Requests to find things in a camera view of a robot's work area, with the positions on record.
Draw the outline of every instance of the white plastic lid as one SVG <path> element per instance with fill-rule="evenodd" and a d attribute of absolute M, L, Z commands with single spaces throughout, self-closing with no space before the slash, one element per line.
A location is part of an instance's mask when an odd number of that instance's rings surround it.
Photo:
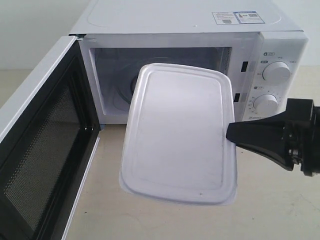
<path fill-rule="evenodd" d="M 153 63 L 132 98 L 119 182 L 149 198 L 196 205 L 236 197 L 236 146 L 230 79 L 198 67 Z"/>

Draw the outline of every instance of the microwave oven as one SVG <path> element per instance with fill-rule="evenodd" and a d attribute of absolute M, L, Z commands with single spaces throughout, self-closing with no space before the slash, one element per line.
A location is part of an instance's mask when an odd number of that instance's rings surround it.
<path fill-rule="evenodd" d="M 276 114 L 308 38 L 268 0 L 92 1 L 0 109 L 0 239 L 65 239 L 102 125 L 126 124 L 140 69 L 216 70 L 236 121 Z"/>

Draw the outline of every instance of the label sticker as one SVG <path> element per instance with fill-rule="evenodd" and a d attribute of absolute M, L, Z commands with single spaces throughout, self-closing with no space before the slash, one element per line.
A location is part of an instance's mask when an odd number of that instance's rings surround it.
<path fill-rule="evenodd" d="M 265 22 L 261 19 L 256 11 L 235 11 L 236 18 L 240 24 L 264 24 Z"/>
<path fill-rule="evenodd" d="M 213 12 L 213 18 L 218 25 L 240 24 L 233 12 Z"/>

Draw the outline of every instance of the timer knob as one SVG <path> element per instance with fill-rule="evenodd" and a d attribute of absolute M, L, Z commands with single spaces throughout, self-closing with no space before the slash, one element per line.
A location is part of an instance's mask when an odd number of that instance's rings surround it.
<path fill-rule="evenodd" d="M 262 77 L 266 81 L 271 82 L 284 82 L 288 80 L 291 76 L 291 71 L 288 65 L 282 61 L 276 61 L 268 65 L 263 73 Z"/>
<path fill-rule="evenodd" d="M 278 101 L 275 96 L 271 94 L 265 94 L 259 96 L 254 102 L 253 107 L 258 114 L 262 114 L 264 117 L 272 116 L 278 109 Z"/>

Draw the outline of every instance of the white wall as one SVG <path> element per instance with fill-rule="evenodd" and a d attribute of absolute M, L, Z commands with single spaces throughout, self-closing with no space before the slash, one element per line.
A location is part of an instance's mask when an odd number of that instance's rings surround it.
<path fill-rule="evenodd" d="M 0 0 L 0 69 L 33 69 L 89 1 Z M 302 64 L 320 65 L 320 1 L 274 1 L 310 37 Z"/>

